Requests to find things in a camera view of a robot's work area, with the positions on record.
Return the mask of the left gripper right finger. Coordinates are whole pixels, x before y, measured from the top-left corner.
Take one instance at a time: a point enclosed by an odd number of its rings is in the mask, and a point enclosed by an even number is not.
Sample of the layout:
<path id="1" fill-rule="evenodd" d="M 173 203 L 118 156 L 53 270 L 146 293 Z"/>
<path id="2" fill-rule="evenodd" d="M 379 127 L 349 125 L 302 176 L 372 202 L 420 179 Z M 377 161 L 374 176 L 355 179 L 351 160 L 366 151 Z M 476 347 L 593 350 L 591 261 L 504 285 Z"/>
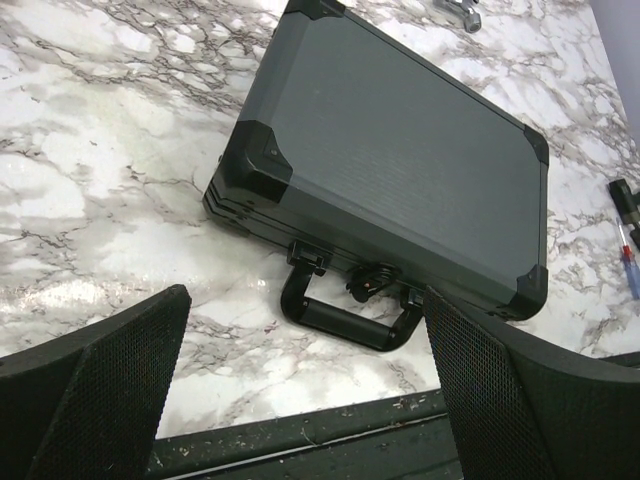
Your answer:
<path id="1" fill-rule="evenodd" d="M 636 479 L 639 372 L 427 289 L 426 328 L 467 479 Z"/>

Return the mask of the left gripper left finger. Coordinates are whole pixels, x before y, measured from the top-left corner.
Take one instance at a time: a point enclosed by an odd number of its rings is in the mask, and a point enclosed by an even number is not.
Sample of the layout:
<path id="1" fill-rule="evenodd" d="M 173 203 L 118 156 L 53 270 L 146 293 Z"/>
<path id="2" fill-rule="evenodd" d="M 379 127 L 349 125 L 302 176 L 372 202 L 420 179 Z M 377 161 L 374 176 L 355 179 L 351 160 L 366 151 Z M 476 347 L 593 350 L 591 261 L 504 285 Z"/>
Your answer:
<path id="1" fill-rule="evenodd" d="M 143 478 L 190 307 L 173 285 L 2 357 L 2 478 Z"/>

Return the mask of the black foam-lined carrying case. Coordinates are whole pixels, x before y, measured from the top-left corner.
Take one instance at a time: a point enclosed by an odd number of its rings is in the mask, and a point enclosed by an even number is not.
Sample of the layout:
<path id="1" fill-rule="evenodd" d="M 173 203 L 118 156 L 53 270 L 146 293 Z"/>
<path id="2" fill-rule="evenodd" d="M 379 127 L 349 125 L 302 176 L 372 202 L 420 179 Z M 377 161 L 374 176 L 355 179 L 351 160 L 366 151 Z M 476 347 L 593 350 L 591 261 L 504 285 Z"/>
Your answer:
<path id="1" fill-rule="evenodd" d="M 388 352 L 428 287 L 505 320 L 547 298 L 538 131 L 337 1 L 291 1 L 203 204 L 286 250 L 298 325 Z"/>

